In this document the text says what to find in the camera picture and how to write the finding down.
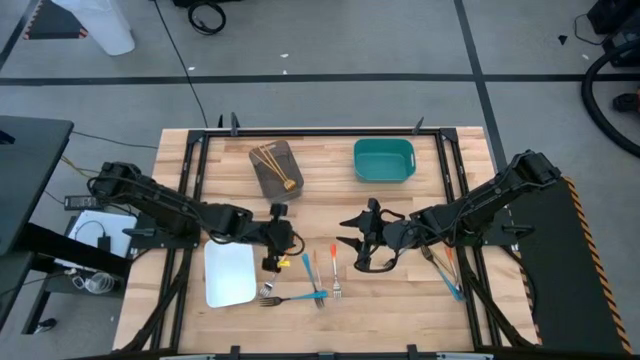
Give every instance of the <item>white plate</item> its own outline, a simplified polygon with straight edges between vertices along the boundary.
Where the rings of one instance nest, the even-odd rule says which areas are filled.
[[[256,270],[253,246],[204,246],[204,272],[207,305],[212,308],[243,304],[256,297]]]

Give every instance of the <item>teal plastic bin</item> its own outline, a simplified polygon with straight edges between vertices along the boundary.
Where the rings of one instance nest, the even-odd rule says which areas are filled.
[[[353,162],[362,182],[401,183],[416,172],[413,145],[405,139],[361,139]]]

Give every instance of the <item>utensil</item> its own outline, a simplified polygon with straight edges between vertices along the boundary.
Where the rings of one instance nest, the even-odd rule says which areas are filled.
[[[302,254],[302,262],[304,262],[304,267],[307,269],[307,274],[309,275],[309,280],[311,280],[311,285],[313,286],[313,292],[318,292],[318,288],[316,288],[316,282],[313,280],[313,273],[311,272],[311,263],[309,262],[309,255]],[[316,299],[316,306],[318,309],[324,307],[323,299]]]
[[[264,158],[258,156],[258,154],[256,154],[255,152],[251,152],[253,156],[255,156],[258,160],[260,160],[263,164],[265,164],[269,169],[271,169],[271,171],[276,173],[280,177],[280,179],[282,179],[284,188],[287,191],[293,190],[296,187],[295,180],[287,178],[287,174],[285,174],[284,171],[282,171],[282,168],[278,164],[278,161],[276,161],[273,154],[271,154],[271,151],[269,151],[269,148],[267,148],[264,145],[260,145],[258,146],[258,149],[260,150]]]
[[[456,271],[456,263],[453,260],[453,249],[450,247],[445,247],[444,252],[447,254],[447,258],[449,258],[449,264],[451,264],[451,270],[453,271],[453,277],[456,282],[456,289],[460,290],[460,277],[458,277],[458,272]]]
[[[265,281],[264,285],[262,286],[262,289],[260,289],[260,296],[267,297],[269,296],[269,294],[271,294],[271,290],[273,290],[273,287],[276,284],[277,277],[278,277],[278,273],[273,273],[271,280]]]
[[[290,297],[290,298],[281,298],[281,297],[268,297],[268,298],[262,298],[259,299],[258,302],[260,303],[260,306],[278,306],[280,304],[282,304],[285,301],[289,301],[289,300],[303,300],[303,299],[316,299],[316,300],[322,300],[324,298],[326,298],[327,292],[325,290],[322,291],[318,291],[318,292],[314,292],[311,294],[307,294],[307,295],[302,295],[302,296],[294,296],[294,297]]]
[[[336,244],[331,244],[331,260],[333,261],[333,297],[340,299],[342,297],[342,288],[338,282],[338,267],[336,266]]]
[[[320,267],[318,266],[318,253],[313,250],[313,266],[316,268],[316,276],[318,277],[318,288],[322,290],[322,276],[320,276]]]
[[[453,286],[451,281],[449,281],[449,278],[447,278],[447,275],[445,275],[444,272],[442,272],[442,270],[438,267],[438,264],[436,264],[436,261],[433,259],[433,253],[431,252],[431,249],[429,249],[428,246],[423,245],[420,247],[420,251],[422,251],[422,256],[424,256],[424,258],[427,259],[431,264],[433,264],[436,270],[438,270],[438,273],[442,277],[442,280],[444,280],[444,283],[447,284],[447,287],[449,288],[449,291],[453,295],[453,298],[456,299],[457,301],[462,301],[463,298],[458,292],[458,289],[456,289],[456,287]]]

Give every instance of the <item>black panel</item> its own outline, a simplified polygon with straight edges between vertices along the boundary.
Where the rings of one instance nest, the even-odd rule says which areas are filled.
[[[536,229],[520,241],[520,251],[536,285],[535,321],[543,347],[622,353],[567,183],[522,196],[510,208],[516,224]]]

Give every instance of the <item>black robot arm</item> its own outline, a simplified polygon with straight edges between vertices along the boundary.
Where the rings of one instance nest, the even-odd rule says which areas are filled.
[[[516,155],[509,166],[460,199],[404,215],[382,210],[376,199],[369,199],[369,211],[342,222],[356,227],[363,240],[338,237],[358,252],[354,264],[363,272],[393,269],[404,249],[415,249],[443,241],[447,246],[475,245],[493,222],[495,213],[522,194],[544,189],[560,178],[560,170],[541,153],[528,150]],[[398,220],[382,219],[388,213]],[[395,257],[380,269],[371,269],[371,255],[379,246],[394,250]]]
[[[274,204],[270,221],[253,221],[253,213],[229,204],[207,204],[196,201],[179,192],[156,183],[142,175],[140,169],[127,163],[104,163],[100,174],[89,180],[91,194],[103,204],[127,204],[150,216],[159,229],[176,237],[188,237],[204,230],[219,243],[256,244],[267,247],[268,255],[262,267],[278,271],[279,256],[294,248],[291,223],[280,219],[287,206]],[[300,237],[301,249],[304,242]]]

